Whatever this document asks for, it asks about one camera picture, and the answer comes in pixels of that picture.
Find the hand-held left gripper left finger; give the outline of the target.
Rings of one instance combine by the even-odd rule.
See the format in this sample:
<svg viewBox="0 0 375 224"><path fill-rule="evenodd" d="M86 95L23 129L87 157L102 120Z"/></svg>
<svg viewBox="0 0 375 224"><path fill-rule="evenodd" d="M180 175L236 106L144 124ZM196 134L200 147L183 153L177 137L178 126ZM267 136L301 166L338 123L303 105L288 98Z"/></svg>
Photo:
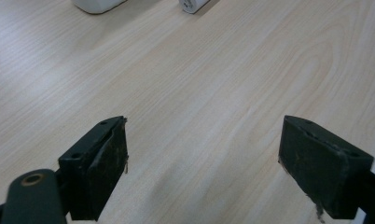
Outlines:
<svg viewBox="0 0 375 224"><path fill-rule="evenodd" d="M127 119L97 123L58 159L64 211L73 220L97 220L128 163Z"/></svg>

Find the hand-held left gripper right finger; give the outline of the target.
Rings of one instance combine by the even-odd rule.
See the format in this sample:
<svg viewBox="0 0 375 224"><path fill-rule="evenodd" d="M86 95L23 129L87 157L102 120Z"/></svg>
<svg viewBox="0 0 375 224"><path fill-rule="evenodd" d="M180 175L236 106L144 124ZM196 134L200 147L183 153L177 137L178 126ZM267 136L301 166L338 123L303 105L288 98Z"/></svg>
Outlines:
<svg viewBox="0 0 375 224"><path fill-rule="evenodd" d="M374 158L320 125L284 117L279 162L299 187L334 219L352 219L357 189Z"/></svg>

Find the white plastic container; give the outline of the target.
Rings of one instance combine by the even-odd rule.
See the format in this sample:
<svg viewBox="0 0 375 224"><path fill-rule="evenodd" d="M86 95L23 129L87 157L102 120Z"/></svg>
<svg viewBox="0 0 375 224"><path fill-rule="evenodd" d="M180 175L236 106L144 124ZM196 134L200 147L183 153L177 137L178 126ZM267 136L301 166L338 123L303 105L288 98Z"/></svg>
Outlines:
<svg viewBox="0 0 375 224"><path fill-rule="evenodd" d="M71 0L72 3L89 14L102 14L127 0Z"/></svg>

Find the white power adapter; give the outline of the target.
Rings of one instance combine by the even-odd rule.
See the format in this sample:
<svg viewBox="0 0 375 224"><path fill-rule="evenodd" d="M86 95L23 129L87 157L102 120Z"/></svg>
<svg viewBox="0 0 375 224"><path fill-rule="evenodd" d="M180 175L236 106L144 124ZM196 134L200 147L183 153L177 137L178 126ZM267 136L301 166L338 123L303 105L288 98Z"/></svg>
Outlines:
<svg viewBox="0 0 375 224"><path fill-rule="evenodd" d="M200 8L210 0L178 0L182 9L189 14L196 13Z"/></svg>

